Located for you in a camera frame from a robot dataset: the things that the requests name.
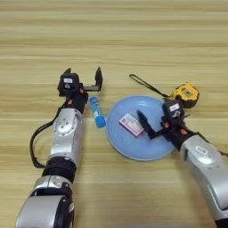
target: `light blue plate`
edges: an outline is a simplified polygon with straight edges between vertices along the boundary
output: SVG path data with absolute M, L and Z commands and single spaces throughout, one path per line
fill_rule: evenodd
M 161 129 L 162 100 L 149 96 L 131 96 L 116 103 L 107 119 L 107 135 L 112 146 L 130 159 L 154 160 L 162 159 L 174 150 L 174 145 L 168 142 L 163 136 L 150 140 L 143 132 L 138 137 L 134 137 L 123 126 L 119 120 L 127 113 L 137 118 L 137 110 L 142 111 L 149 123 L 156 131 Z

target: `blue bottle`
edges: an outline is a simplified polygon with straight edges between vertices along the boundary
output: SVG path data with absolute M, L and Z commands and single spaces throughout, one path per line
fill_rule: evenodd
M 100 106 L 98 98 L 95 96 L 92 96 L 89 99 L 89 102 L 91 105 L 91 109 L 94 113 L 95 123 L 96 123 L 97 127 L 101 128 L 101 127 L 106 126 L 106 121 L 105 121 L 105 118 L 103 116 L 102 108 Z

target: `yellow tape measure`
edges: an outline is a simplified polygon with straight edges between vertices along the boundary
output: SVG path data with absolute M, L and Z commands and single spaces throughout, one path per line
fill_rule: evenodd
M 184 108 L 190 109 L 196 105 L 200 97 L 200 92 L 191 83 L 186 82 L 178 86 L 170 97 L 174 100 L 180 100 Z
M 148 84 L 147 82 L 143 81 L 141 78 L 139 78 L 134 74 L 130 74 L 129 77 L 132 78 L 137 83 L 143 86 L 146 86 L 152 91 L 162 95 L 166 100 L 167 99 L 179 100 L 185 109 L 193 108 L 200 97 L 199 90 L 189 82 L 186 82 L 185 84 L 178 86 L 171 95 L 167 95 L 167 94 L 163 94 L 154 86 Z

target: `blue bottle cap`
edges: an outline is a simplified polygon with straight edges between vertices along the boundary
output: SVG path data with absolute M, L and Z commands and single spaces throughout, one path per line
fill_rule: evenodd
M 89 99 L 89 102 L 96 102 L 98 99 L 95 97 L 95 96 L 92 96 L 90 99 Z
M 95 122 L 96 122 L 97 127 L 99 127 L 99 128 L 106 126 L 106 121 L 105 121 L 105 118 L 103 116 L 98 116 L 95 119 Z

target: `black cable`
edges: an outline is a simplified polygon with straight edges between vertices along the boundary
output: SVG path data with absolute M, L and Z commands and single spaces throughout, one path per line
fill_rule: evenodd
M 37 168 L 45 168 L 45 165 L 41 164 L 38 160 L 37 160 L 37 157 L 35 156 L 35 153 L 34 153 L 34 141 L 36 139 L 36 137 L 44 130 L 46 130 L 46 128 L 50 127 L 54 120 L 58 118 L 60 112 L 61 112 L 61 109 L 65 108 L 66 104 L 68 103 L 68 101 L 70 100 L 70 97 L 60 106 L 60 108 L 57 110 L 57 113 L 55 115 L 55 117 L 53 118 L 52 121 L 46 123 L 46 124 L 43 124 L 41 125 L 35 132 L 34 134 L 32 134 L 31 136 L 31 139 L 30 139 L 30 143 L 29 143 L 29 150 L 30 150 L 30 156 L 31 156 L 31 159 L 32 159 L 32 163 L 34 165 L 34 167 L 37 167 Z
M 223 152 L 223 151 L 219 151 L 221 153 L 221 155 L 228 157 L 228 153 L 227 152 Z
M 160 92 L 158 89 L 156 89 L 154 86 L 152 86 L 151 84 L 145 82 L 144 80 L 142 80 L 141 78 L 139 78 L 138 76 L 136 76 L 135 74 L 130 74 L 129 75 L 130 78 L 132 78 L 135 82 L 139 83 L 140 85 L 143 85 L 149 89 L 151 89 L 153 92 L 156 92 L 157 94 L 162 95 L 165 98 L 170 97 L 167 94 L 163 94 L 162 92 Z

